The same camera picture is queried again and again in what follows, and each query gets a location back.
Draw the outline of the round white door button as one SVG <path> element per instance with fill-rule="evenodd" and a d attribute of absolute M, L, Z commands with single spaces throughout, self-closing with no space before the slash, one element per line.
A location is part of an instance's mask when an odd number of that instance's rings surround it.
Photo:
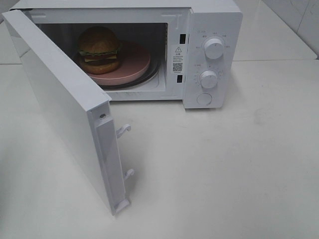
<path fill-rule="evenodd" d="M 200 94 L 197 97 L 197 103 L 203 106 L 208 106 L 212 102 L 212 96 L 209 93 Z"/>

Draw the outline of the white microwave door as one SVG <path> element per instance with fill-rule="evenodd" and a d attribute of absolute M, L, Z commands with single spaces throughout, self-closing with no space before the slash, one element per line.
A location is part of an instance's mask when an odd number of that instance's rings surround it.
<path fill-rule="evenodd" d="M 63 140 L 112 215 L 129 205 L 110 96 L 20 10 L 3 14 L 46 120 Z"/>

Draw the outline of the upper white power knob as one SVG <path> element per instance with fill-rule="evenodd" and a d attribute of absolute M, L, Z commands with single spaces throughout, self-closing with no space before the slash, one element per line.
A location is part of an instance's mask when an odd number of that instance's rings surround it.
<path fill-rule="evenodd" d="M 215 60 L 220 58 L 224 53 L 225 43 L 220 37 L 211 37 L 202 45 L 205 56 L 208 59 Z"/>

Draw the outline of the white microwave oven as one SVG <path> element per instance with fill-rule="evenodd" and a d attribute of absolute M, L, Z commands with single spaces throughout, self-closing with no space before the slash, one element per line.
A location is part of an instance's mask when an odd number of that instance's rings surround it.
<path fill-rule="evenodd" d="M 160 60 L 157 74 L 135 87 L 102 90 L 110 101 L 181 100 L 186 109 L 222 106 L 243 17 L 231 0 L 21 0 L 12 10 L 27 15 L 74 63 L 77 38 L 91 26 L 108 27 L 123 41 L 138 42 Z M 224 40 L 224 53 L 211 60 L 202 45 L 216 36 Z M 171 69 L 175 44 L 186 49 L 182 74 Z M 207 70 L 218 78 L 212 89 L 199 82 Z M 208 106 L 197 103 L 203 93 L 212 96 Z"/>

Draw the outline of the pink round plate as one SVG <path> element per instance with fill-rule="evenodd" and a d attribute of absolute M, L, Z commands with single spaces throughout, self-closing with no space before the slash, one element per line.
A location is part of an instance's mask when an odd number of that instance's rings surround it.
<path fill-rule="evenodd" d="M 108 73 L 88 75 L 99 85 L 118 86 L 141 77 L 149 68 L 151 63 L 151 53 L 142 45 L 123 41 L 122 48 L 118 54 L 120 59 L 119 67 Z"/>

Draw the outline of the white warning label sticker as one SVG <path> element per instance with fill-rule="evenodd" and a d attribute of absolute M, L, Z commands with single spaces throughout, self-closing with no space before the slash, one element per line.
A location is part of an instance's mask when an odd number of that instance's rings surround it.
<path fill-rule="evenodd" d="M 171 69 L 173 73 L 183 73 L 185 54 L 186 49 L 183 44 L 175 44 L 171 46 Z"/>

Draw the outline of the burger with lettuce and cheese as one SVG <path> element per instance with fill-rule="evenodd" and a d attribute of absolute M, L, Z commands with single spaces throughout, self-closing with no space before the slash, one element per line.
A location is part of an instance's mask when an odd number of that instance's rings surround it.
<path fill-rule="evenodd" d="M 110 29 L 93 26 L 83 31 L 77 41 L 77 62 L 83 71 L 100 75 L 116 70 L 122 44 Z"/>

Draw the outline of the lower white timer knob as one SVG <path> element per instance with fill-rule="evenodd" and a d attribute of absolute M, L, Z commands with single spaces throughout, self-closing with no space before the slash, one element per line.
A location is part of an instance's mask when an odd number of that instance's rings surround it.
<path fill-rule="evenodd" d="M 212 89 L 217 86 L 218 78 L 214 71 L 204 71 L 199 76 L 199 82 L 202 88 Z"/>

